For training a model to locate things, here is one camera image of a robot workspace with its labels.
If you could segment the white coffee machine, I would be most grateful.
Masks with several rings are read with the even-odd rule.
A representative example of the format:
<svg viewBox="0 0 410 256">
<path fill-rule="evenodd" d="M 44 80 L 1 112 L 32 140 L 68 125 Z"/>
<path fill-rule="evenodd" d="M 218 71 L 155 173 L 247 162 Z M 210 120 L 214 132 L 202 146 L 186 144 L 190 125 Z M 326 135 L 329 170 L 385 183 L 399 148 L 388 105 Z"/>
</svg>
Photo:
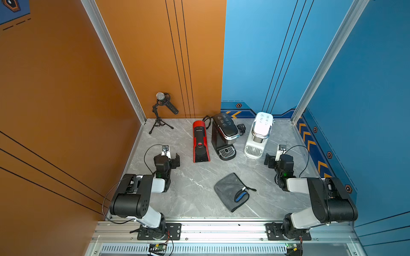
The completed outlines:
<svg viewBox="0 0 410 256">
<path fill-rule="evenodd" d="M 244 154 L 246 157 L 254 160 L 262 157 L 273 122 L 273 115 L 265 112 L 257 113 L 245 144 Z"/>
</svg>

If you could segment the grey microfibre cloth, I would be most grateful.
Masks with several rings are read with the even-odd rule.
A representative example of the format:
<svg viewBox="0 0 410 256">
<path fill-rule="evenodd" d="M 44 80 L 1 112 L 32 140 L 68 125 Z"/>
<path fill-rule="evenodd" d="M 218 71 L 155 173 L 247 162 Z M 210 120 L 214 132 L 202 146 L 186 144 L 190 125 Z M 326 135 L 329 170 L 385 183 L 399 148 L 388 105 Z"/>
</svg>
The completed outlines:
<svg viewBox="0 0 410 256">
<path fill-rule="evenodd" d="M 249 200 L 249 191 L 257 192 L 256 189 L 246 186 L 236 173 L 218 181 L 214 191 L 230 212 L 234 212 Z"/>
</svg>

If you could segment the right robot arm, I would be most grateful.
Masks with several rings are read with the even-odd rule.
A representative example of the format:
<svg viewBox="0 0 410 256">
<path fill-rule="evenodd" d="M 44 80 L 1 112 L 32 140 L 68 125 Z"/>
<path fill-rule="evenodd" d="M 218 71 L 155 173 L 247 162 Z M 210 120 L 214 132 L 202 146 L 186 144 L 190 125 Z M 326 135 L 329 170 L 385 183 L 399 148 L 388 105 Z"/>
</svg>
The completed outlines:
<svg viewBox="0 0 410 256">
<path fill-rule="evenodd" d="M 275 182 L 283 191 L 310 198 L 310 207 L 285 215 L 281 226 L 285 238 L 293 240 L 312 227 L 358 219 L 358 210 L 338 178 L 298 178 L 294 176 L 293 157 L 287 154 L 279 158 L 266 154 L 264 164 L 275 170 Z"/>
</svg>

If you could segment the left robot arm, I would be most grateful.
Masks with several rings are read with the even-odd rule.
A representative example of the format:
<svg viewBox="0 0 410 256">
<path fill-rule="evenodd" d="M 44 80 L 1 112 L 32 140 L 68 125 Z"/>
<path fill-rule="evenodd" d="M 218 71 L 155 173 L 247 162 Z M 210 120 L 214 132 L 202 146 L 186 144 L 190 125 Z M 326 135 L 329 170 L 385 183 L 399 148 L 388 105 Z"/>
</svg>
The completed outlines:
<svg viewBox="0 0 410 256">
<path fill-rule="evenodd" d="M 162 240 L 168 237 L 165 217 L 149 203 L 151 194 L 168 191 L 171 171 L 180 167 L 180 156 L 176 154 L 171 159 L 159 154 L 154 157 L 154 164 L 157 170 L 151 175 L 123 176 L 111 200 L 110 213 L 140 223 L 135 231 L 141 231 L 149 240 Z"/>
</svg>

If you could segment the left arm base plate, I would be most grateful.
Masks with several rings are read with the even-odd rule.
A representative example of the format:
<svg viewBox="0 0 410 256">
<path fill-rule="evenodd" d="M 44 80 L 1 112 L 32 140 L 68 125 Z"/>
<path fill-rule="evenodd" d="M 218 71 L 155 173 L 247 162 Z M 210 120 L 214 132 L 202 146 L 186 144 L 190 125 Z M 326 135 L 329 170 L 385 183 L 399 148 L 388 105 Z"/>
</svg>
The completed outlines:
<svg viewBox="0 0 410 256">
<path fill-rule="evenodd" d="M 170 239 L 173 241 L 179 241 L 181 229 L 181 223 L 165 223 L 156 229 L 141 227 L 138 231 L 137 240 L 154 241 Z"/>
</svg>

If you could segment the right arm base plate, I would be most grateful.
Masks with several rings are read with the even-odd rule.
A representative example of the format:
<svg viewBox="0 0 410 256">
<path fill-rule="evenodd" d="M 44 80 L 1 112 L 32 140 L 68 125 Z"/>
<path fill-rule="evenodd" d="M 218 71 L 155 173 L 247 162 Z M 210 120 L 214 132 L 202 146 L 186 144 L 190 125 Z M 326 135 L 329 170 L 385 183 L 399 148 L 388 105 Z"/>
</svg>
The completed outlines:
<svg viewBox="0 0 410 256">
<path fill-rule="evenodd" d="M 284 226 L 282 223 L 267 223 L 265 231 L 269 241 L 311 241 L 308 229 L 296 229 L 293 226 Z"/>
</svg>

